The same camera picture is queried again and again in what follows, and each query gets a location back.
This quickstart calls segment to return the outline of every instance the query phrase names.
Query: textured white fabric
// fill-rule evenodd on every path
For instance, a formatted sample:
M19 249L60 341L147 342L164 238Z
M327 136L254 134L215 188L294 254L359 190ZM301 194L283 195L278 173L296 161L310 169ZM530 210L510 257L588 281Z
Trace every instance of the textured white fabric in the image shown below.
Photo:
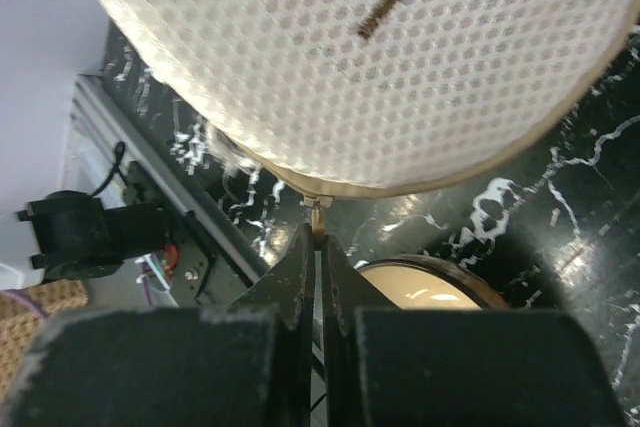
M632 3L101 1L231 139L369 187L461 172L522 137L600 59ZM367 21L377 7L386 15Z

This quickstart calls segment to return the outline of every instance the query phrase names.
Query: woven basket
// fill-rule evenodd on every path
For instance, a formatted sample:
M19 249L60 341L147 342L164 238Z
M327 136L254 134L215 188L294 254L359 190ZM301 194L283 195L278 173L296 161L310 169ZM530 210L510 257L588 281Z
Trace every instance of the woven basket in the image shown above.
M87 304L87 291L79 281L61 280L27 289L27 293L52 314ZM0 402L20 366L40 320L26 307L0 295Z

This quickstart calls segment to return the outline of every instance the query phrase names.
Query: black marble table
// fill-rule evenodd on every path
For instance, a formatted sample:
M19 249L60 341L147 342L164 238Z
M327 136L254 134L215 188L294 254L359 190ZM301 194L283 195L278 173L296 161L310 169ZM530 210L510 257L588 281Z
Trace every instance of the black marble table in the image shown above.
M152 77L115 27L103 85L260 255L277 262L308 218L302 197L265 169L226 178L207 153L206 121ZM446 189L335 202L328 231L354 266L424 252L470 269L514 307L570 312L598 346L629 424L640 424L640 30L526 152Z

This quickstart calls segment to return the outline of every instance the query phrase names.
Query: gray wall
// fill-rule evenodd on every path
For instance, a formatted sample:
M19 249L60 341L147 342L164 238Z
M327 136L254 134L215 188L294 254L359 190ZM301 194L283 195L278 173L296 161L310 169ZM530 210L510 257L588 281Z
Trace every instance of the gray wall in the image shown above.
M97 0L0 0L0 212L59 188L74 77L107 25Z

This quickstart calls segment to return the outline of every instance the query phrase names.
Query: black cable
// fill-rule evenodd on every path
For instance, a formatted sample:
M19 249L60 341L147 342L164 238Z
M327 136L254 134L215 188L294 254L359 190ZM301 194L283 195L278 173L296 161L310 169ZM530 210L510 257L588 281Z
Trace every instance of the black cable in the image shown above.
M324 393L320 397L318 397L318 400L316 400L313 403L313 405L311 406L311 409L309 410L309 413L313 412L313 409L315 409L318 405L320 405L320 402L322 402L326 396L327 396L327 394Z
M124 175L120 171L120 164L122 163L122 159L124 159L125 150L126 150L126 145L124 142L120 141L115 145L115 147L113 148L113 157L114 157L113 165L111 166L111 169L107 174L107 177L102 181L102 183L98 186L98 188L89 195L89 197L95 197L96 195L100 194L104 189L106 189L107 186L113 180L113 178L116 176L116 174L118 174L122 179L122 181L124 182L124 184L127 185L127 179L124 177Z

